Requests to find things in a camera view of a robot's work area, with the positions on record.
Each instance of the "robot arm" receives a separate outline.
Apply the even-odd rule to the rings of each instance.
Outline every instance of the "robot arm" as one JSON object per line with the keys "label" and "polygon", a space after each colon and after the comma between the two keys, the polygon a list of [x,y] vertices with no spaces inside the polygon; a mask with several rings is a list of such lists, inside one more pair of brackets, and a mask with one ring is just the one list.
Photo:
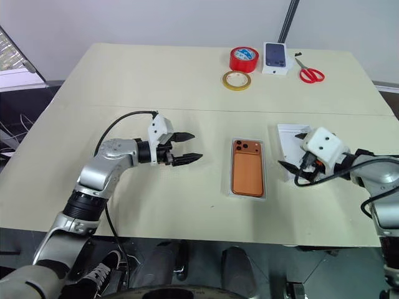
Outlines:
{"label": "robot arm", "polygon": [[[308,134],[301,148],[306,152],[300,168],[284,161],[280,163],[296,175],[297,186],[311,186],[341,177],[366,188],[371,198],[362,211],[373,219],[385,259],[385,278],[392,287],[382,298],[399,298],[399,159],[398,156],[376,156],[364,149],[351,154],[341,140],[325,128]],[[298,178],[310,181],[299,184]]]}
{"label": "robot arm", "polygon": [[157,113],[148,127],[148,137],[148,141],[111,139],[101,144],[83,167],[64,210],[57,214],[40,244],[33,265],[0,280],[1,298],[58,298],[125,170],[139,163],[179,166],[202,157],[195,153],[174,157],[171,142],[190,140],[194,135],[175,133],[171,122]]}

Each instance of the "table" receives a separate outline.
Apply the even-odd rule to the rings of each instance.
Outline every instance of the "table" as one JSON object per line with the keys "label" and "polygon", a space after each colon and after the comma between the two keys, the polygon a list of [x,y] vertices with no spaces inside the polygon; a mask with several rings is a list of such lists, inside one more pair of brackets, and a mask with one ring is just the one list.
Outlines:
{"label": "table", "polygon": [[[126,171],[109,202],[120,235],[379,246],[360,212],[365,190],[344,180],[297,188],[283,181],[277,163],[278,123],[324,126],[353,150],[397,150],[399,141],[390,136],[398,136],[399,122],[353,56],[301,50],[303,63],[323,70],[325,82],[302,83],[295,66],[286,78],[255,72],[249,89],[233,92],[221,83],[229,50],[93,45],[0,174],[0,226],[48,230],[102,132],[118,116],[145,108],[158,109],[176,131],[196,135],[174,153],[204,156],[187,166],[141,164]],[[149,123],[145,115],[127,118],[108,137],[146,139]],[[265,202],[228,196],[234,137],[265,141]],[[106,221],[97,234],[111,235]]]}

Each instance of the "scissors blade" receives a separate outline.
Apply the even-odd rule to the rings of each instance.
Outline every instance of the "scissors blade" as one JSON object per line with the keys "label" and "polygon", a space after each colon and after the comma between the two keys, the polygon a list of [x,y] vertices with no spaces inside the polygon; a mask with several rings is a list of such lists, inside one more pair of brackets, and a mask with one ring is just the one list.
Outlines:
{"label": "scissors blade", "polygon": [[302,62],[300,62],[298,58],[295,58],[295,60],[298,62],[299,66],[300,66],[302,69],[307,69],[307,67],[306,67]]}

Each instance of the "scissors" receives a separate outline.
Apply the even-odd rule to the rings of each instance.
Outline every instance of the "scissors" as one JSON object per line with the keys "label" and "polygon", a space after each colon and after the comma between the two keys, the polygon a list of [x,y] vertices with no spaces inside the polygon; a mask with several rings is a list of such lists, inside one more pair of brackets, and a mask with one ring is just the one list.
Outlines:
{"label": "scissors", "polygon": [[306,67],[302,62],[300,62],[297,58],[295,60],[300,65],[299,77],[305,83],[316,83],[324,80],[325,76],[320,70],[310,69]]}

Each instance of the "orange phone case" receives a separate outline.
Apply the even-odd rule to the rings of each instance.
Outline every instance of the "orange phone case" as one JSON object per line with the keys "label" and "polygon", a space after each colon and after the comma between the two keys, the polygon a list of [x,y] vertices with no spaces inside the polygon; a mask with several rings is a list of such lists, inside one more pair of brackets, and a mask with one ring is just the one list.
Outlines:
{"label": "orange phone case", "polygon": [[264,195],[262,146],[257,141],[236,140],[233,143],[231,190],[235,194]]}

